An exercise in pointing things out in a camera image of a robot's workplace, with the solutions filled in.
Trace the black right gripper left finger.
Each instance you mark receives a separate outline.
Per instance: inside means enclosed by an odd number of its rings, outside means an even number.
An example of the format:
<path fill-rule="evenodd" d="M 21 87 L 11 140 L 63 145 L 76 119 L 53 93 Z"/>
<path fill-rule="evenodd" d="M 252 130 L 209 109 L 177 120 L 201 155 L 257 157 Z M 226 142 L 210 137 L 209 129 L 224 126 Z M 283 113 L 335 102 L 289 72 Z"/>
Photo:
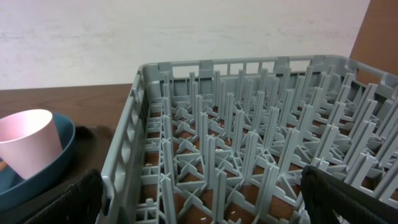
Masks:
<path fill-rule="evenodd" d="M 56 200 L 30 217 L 28 224 L 95 223 L 102 206 L 103 181 L 98 170 L 88 171 Z"/>

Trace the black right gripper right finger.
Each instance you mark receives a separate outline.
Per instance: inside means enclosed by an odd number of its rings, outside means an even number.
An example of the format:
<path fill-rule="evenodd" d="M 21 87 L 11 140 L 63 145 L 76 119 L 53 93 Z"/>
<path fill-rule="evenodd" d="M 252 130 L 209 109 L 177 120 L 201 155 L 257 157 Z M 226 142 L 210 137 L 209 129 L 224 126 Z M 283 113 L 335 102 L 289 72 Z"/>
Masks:
<path fill-rule="evenodd" d="M 397 223 L 397 209 L 314 167 L 302 171 L 301 191 L 312 224 Z"/>

